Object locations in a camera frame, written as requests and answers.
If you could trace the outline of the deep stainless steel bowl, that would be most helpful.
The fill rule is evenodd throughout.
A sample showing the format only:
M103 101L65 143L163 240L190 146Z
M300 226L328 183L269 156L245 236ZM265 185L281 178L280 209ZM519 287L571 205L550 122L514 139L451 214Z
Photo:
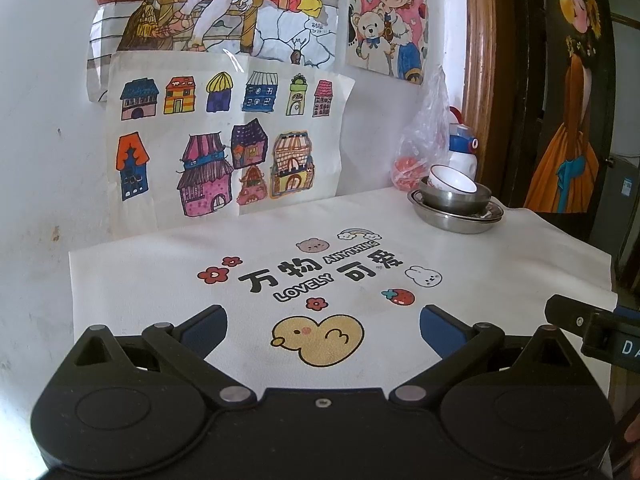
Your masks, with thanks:
M421 202L426 206L450 212L450 214L480 214L487 207L491 199L491 190L485 185L478 184L475 193L455 193L443 191L429 184L423 178L418 184L422 194Z

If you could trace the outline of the white bowl red rim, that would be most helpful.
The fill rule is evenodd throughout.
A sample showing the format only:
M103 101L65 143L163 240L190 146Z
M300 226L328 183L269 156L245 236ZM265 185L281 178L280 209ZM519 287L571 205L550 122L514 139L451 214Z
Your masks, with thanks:
M476 183L463 172L446 165L433 165L427 176L433 188L456 194L471 195L477 192Z

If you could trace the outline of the shallow stainless steel plate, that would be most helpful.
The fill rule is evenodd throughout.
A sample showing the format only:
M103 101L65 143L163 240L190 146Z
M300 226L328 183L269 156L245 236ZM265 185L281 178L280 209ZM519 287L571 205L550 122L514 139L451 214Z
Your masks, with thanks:
M418 190L408 192L407 198L422 221L434 228L458 234L471 235L487 232L496 226L504 215L503 208L492 200L479 214L465 216L425 205L421 200L422 194Z

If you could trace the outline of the white printed table cloth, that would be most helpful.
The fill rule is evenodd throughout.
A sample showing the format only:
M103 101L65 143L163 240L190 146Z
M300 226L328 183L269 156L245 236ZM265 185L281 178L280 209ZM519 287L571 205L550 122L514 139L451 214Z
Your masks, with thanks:
M206 220L70 255L74 324L117 335L213 304L228 328L209 362L255 391L391 389L438 361L429 304L529 335L563 295L610 310L611 260L525 210L456 234L381 190Z

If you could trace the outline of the white blue water bottle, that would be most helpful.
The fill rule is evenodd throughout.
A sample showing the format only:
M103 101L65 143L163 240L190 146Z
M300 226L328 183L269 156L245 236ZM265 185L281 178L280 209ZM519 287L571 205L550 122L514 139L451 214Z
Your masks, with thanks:
M476 151L480 141L473 129L465 125L457 107L449 107L449 150L447 165L474 180L477 173Z

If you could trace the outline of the orange dress figure painting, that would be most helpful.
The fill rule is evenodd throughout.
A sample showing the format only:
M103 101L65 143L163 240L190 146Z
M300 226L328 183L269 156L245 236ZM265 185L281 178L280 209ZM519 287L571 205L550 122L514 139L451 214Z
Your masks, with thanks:
M611 145L615 53L608 0L544 0L547 96L524 206L585 214Z

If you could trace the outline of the clear plastic bag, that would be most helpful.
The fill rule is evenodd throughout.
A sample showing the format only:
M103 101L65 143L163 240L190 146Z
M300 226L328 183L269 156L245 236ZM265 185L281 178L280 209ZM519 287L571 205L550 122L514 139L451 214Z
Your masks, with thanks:
M399 191L416 188L431 166L441 164L449 148L449 98L446 74L437 66L421 89L420 106L401 130L390 167L393 186Z

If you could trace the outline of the houses drawing paper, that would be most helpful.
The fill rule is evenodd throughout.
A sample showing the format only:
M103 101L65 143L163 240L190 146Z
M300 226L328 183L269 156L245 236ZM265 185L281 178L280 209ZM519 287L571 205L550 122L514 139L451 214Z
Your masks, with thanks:
M332 197L354 84L228 52L115 55L105 115L114 237Z

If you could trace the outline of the girl with dog drawing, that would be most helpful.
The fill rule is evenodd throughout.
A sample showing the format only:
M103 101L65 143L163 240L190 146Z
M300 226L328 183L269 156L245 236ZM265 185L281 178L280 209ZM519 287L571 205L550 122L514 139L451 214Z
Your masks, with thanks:
M348 0L347 64L420 84L427 50L427 0Z

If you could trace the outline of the large coloured figure drawing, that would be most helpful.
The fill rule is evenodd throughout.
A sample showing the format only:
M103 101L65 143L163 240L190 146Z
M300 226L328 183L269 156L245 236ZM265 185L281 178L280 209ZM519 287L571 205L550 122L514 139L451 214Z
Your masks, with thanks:
M87 61L87 93L106 98L118 51L244 53L330 70L338 0L96 0Z

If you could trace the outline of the brown wooden door frame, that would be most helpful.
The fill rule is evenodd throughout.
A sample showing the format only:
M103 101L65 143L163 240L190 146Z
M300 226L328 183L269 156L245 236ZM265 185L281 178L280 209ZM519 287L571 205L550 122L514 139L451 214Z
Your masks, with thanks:
M480 142L480 183L500 195L516 90L514 0L466 0L463 118Z

